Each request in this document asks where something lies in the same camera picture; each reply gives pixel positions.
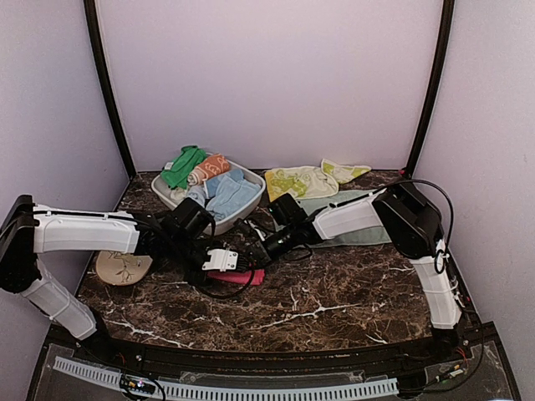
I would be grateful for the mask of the yellow green patterned towel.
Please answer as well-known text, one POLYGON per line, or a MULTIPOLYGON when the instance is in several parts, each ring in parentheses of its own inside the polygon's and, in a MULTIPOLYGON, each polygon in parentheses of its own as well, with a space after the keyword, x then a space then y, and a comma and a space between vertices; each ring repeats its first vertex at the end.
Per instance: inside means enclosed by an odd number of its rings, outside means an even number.
POLYGON ((336 195, 339 187, 369 173, 367 165, 341 165, 322 159, 319 166, 274 168, 264 173, 270 201, 289 194, 295 200, 309 200, 336 195))

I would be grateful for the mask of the pink microfibre towel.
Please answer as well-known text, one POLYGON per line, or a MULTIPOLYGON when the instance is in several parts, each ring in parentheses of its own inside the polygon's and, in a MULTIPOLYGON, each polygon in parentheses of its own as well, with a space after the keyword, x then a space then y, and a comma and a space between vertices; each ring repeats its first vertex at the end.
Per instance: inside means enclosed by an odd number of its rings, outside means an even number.
POLYGON ((265 271, 263 269, 254 272, 208 272, 207 276, 222 282, 245 285, 250 282, 250 286, 259 286, 262 284, 265 271))

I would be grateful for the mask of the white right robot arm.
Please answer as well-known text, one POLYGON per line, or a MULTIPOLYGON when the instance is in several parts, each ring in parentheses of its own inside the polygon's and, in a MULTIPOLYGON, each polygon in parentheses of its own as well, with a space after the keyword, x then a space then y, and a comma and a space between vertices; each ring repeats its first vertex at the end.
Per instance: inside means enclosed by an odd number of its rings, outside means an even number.
POLYGON ((385 229, 394 248, 415 268, 428 301, 431 326, 444 330, 427 343, 427 356, 443 363, 457 351, 459 338, 450 330, 461 320, 461 301, 447 271, 448 249, 441 213, 412 182, 402 180, 310 213, 285 194, 273 201, 269 210, 281 230, 258 237, 245 251, 259 268, 300 246, 317 245, 371 228, 385 229))

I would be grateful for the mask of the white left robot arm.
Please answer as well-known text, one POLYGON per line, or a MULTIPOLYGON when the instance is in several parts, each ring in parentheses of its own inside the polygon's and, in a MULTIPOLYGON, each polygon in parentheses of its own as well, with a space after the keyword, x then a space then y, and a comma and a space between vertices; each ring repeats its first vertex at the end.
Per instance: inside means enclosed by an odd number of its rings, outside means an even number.
POLYGON ((52 251, 111 251, 156 257, 163 251, 182 260, 194 276, 206 269, 214 252, 198 236, 214 227, 195 201, 173 211, 93 212, 38 205, 30 195, 14 202, 1 226, 1 288, 20 294, 63 326, 100 364, 118 357, 117 344, 99 314, 61 285, 41 254, 52 251))

